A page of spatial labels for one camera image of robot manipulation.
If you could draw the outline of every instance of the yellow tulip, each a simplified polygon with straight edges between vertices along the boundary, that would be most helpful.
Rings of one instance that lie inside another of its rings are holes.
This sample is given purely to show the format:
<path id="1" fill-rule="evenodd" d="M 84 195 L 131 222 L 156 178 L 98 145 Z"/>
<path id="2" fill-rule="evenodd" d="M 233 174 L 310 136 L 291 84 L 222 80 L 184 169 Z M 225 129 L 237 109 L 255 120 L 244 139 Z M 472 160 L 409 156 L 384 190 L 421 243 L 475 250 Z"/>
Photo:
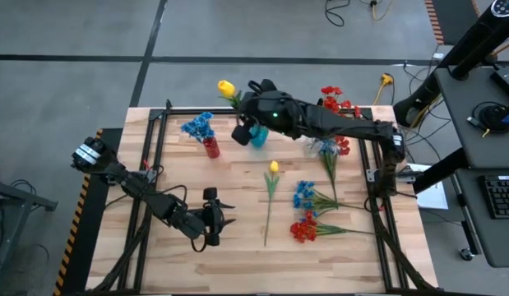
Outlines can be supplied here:
<path id="1" fill-rule="evenodd" d="M 272 173 L 278 173 L 278 163 L 272 160 L 270 169 Z"/>
<path id="2" fill-rule="evenodd" d="M 234 85 L 228 81 L 218 82 L 218 90 L 220 90 L 221 94 L 227 99 L 232 98 L 234 96 L 234 92 L 236 92 Z"/>

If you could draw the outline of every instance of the desk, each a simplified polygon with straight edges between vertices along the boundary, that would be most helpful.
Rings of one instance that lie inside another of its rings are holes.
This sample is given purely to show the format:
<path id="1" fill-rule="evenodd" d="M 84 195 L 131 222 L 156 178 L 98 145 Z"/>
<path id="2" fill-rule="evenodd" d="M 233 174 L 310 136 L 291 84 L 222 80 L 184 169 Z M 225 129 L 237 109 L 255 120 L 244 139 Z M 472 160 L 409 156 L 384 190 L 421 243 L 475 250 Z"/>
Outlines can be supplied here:
<path id="1" fill-rule="evenodd" d="M 490 218 L 477 184 L 477 177 L 481 175 L 509 174 L 509 132 L 482 138 L 482 131 L 466 122 L 479 103 L 493 101 L 509 105 L 509 97 L 490 79 L 493 72 L 492 68 L 474 69 L 467 80 L 458 81 L 447 69 L 435 71 L 462 147 L 433 165 L 422 178 L 417 178 L 414 190 L 421 192 L 459 169 L 456 177 L 460 192 L 457 194 L 463 200 L 462 206 L 468 208 L 465 219 L 468 221 L 471 216 L 488 263 L 494 267 L 509 267 L 509 236 L 505 235 L 509 234 L 509 220 Z M 465 229 L 466 237 L 476 243 L 471 231 L 468 227 Z"/>
<path id="2" fill-rule="evenodd" d="M 118 158 L 130 170 L 139 166 L 148 114 L 149 109 L 145 108 L 128 110 Z M 205 187 L 217 187 L 218 198 L 236 206 L 236 209 L 224 210 L 225 218 L 237 221 L 221 233 L 220 246 L 195 253 L 189 240 L 179 231 L 153 219 L 142 293 L 302 294 L 384 290 L 373 236 L 340 234 L 300 244 L 289 233 L 290 225 L 298 219 L 292 203 L 297 181 L 314 181 L 316 189 L 331 194 L 320 161 L 317 157 L 305 156 L 303 141 L 292 141 L 270 132 L 263 150 L 242 147 L 230 137 L 236 124 L 235 117 L 216 115 L 211 126 L 215 129 L 221 155 L 211 160 L 201 144 L 180 132 L 181 124 L 193 117 L 168 117 L 161 160 L 164 173 L 159 177 L 158 190 L 185 184 L 188 187 L 187 203 L 193 208 L 203 203 L 201 197 Z M 373 107 L 373 117 L 391 121 L 394 114 L 389 106 Z M 150 159 L 153 159 L 155 143 L 151 146 Z M 356 140 L 350 140 L 350 149 L 349 156 L 339 159 L 336 191 L 341 201 L 361 206 L 367 192 Z M 268 170 L 271 160 L 280 163 L 280 182 L 273 200 L 267 246 L 263 247 L 268 202 L 263 173 Z M 407 184 L 399 184 L 398 190 L 413 194 Z M 120 187 L 113 187 L 107 201 L 122 194 Z M 398 196 L 392 203 L 403 251 L 426 281 L 437 286 L 416 200 Z M 127 198 L 104 212 L 88 288 L 95 287 L 104 278 L 122 253 L 131 206 L 132 200 Z M 322 221 L 348 229 L 373 231 L 371 215 L 364 210 L 340 208 L 325 214 Z M 391 277 L 398 282 L 390 253 L 388 260 Z M 135 260 L 130 267 L 129 279 L 133 279 L 134 265 Z"/>

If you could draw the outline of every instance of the yellow cable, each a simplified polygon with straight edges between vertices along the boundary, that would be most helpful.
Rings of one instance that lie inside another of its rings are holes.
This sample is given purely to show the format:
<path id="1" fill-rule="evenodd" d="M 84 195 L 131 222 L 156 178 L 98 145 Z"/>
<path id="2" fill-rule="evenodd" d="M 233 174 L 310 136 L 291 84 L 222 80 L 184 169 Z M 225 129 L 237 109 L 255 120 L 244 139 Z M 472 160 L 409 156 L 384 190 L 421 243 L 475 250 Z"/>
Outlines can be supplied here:
<path id="1" fill-rule="evenodd" d="M 504 50 L 506 50 L 508 48 L 509 48 L 509 43 L 505 44 L 504 46 L 502 46 L 501 49 L 498 49 L 495 52 L 493 52 L 493 54 L 500 54 L 500 53 L 502 53 Z"/>
<path id="2" fill-rule="evenodd" d="M 375 98 L 375 100 L 372 102 L 372 105 L 376 105 L 378 103 L 378 100 L 380 99 L 380 94 L 382 93 L 382 90 L 384 89 L 384 86 L 385 84 L 381 84 L 380 85 L 380 88 L 378 89 L 378 93 L 377 93 L 377 97 Z"/>
<path id="3" fill-rule="evenodd" d="M 391 8 L 391 4 L 393 4 L 393 0 L 391 0 L 389 2 L 389 5 L 387 6 L 386 8 L 386 12 L 384 12 L 384 14 L 382 16 L 380 16 L 379 18 L 377 18 L 377 10 L 376 10 L 376 5 L 373 5 L 372 6 L 372 18 L 375 20 L 375 21 L 381 21 L 384 16 L 386 16 L 386 14 L 389 12 L 389 9 Z"/>
<path id="4" fill-rule="evenodd" d="M 419 114 L 417 114 L 417 117 L 415 117 L 415 120 L 411 123 L 410 125 L 410 129 L 413 128 L 413 127 L 416 127 L 420 124 L 420 120 L 423 118 L 423 116 L 426 114 L 426 112 L 429 110 L 429 108 L 435 104 L 436 102 L 438 102 L 440 100 L 441 96 L 439 95 L 437 98 L 435 98 L 428 106 L 424 107 L 424 109 L 422 109 Z"/>

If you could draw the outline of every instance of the red cup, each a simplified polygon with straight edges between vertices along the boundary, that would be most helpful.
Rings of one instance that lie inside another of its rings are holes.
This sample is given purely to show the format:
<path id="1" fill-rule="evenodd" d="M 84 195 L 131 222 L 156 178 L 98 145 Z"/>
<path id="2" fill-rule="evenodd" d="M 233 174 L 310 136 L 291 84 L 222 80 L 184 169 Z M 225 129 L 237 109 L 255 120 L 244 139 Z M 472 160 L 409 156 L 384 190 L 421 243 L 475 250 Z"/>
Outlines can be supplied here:
<path id="1" fill-rule="evenodd" d="M 216 158 L 220 156 L 220 148 L 218 147 L 218 141 L 215 137 L 208 137 L 203 139 L 203 145 L 205 146 L 206 154 L 210 158 Z"/>

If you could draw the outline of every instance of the gray floor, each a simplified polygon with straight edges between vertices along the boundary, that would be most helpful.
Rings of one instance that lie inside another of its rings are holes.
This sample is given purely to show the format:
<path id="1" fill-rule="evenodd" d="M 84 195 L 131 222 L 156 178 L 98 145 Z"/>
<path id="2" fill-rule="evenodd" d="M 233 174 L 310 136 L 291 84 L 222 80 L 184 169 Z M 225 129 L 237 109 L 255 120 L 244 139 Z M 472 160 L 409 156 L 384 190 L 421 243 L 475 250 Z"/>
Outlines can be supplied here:
<path id="1" fill-rule="evenodd" d="M 0 0 L 0 53 L 142 55 L 159 0 Z M 488 4 L 479 0 L 484 9 Z M 383 22 L 353 1 L 340 10 L 346 26 L 323 16 L 322 0 L 169 0 L 156 56 L 428 59 L 436 43 L 423 0 L 396 0 Z M 439 51 L 446 52 L 446 47 Z M 509 50 L 505 52 L 509 59 Z M 6 291 L 52 293 L 76 206 L 81 174 L 70 154 L 98 127 L 121 127 L 139 63 L 0 62 L 0 179 L 30 180 L 39 194 L 59 201 L 54 213 L 29 220 L 10 270 Z M 417 72 L 421 67 L 408 67 Z M 341 86 L 345 98 L 371 104 L 380 75 L 396 79 L 396 99 L 409 94 L 410 77 L 398 66 L 313 66 L 153 63 L 140 106 L 219 106 L 215 84 L 228 79 L 245 89 L 249 80 L 271 78 L 300 99 L 315 101 L 319 89 Z M 380 104 L 391 102 L 391 88 Z M 435 114 L 446 117 L 446 106 Z M 429 117 L 428 135 L 443 121 Z M 451 124 L 432 136 L 440 156 L 459 147 Z M 425 142 L 410 146 L 419 163 L 437 156 Z M 508 269 L 493 269 L 482 256 L 462 261 L 460 227 L 429 219 L 424 224 L 440 285 L 450 291 L 509 295 Z M 35 243 L 50 251 L 49 261 Z"/>

